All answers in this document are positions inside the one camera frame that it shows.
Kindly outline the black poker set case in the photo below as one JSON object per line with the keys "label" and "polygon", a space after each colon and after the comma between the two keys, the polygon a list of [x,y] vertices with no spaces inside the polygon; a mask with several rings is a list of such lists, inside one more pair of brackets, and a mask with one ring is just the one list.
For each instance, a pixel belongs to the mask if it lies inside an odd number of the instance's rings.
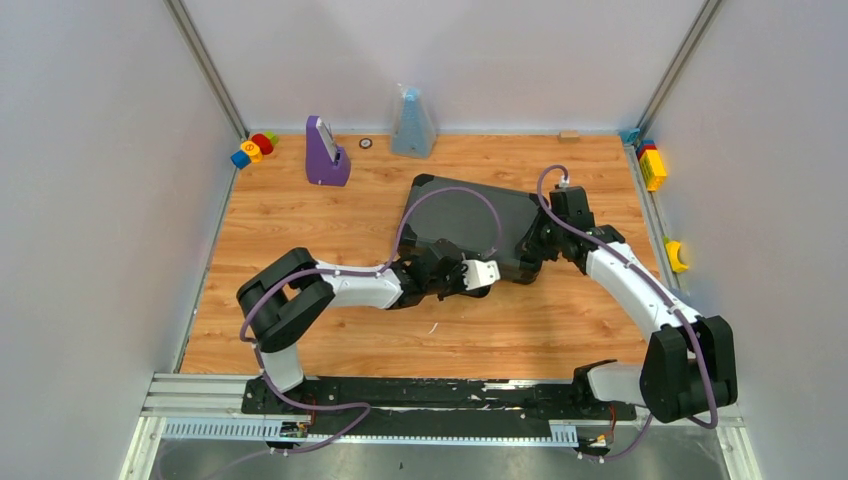
{"label": "black poker set case", "polygon": [[468,256],[496,246],[492,259],[503,280],[525,285],[536,280],[542,260],[524,248],[542,214],[535,195],[424,173],[412,180],[406,206],[441,189],[446,191],[419,204],[404,223],[400,253],[419,253],[440,239]]}

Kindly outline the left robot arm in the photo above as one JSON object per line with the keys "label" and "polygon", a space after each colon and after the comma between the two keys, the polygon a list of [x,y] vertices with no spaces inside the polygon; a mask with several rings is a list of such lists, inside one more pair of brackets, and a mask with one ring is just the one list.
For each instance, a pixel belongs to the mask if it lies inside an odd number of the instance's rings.
{"label": "left robot arm", "polygon": [[253,345],[270,384],[268,400],[279,411],[293,413],[304,405],[307,390],[297,343],[326,310],[399,310],[427,296],[483,298],[498,277],[480,257],[467,256],[445,240],[372,267],[330,264],[297,247],[237,290],[244,315],[240,338]]}

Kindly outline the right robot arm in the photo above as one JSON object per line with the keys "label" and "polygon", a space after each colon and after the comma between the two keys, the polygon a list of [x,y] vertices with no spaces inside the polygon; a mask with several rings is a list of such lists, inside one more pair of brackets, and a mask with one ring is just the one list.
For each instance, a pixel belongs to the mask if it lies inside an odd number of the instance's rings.
{"label": "right robot arm", "polygon": [[607,291],[642,333],[639,365],[603,360],[579,367],[571,403],[596,417],[611,402],[639,405],[655,419],[714,428],[718,410],[738,398],[733,331],[677,298],[643,265],[623,235],[596,225],[581,187],[531,196],[539,213],[526,245],[545,260],[564,258]]}

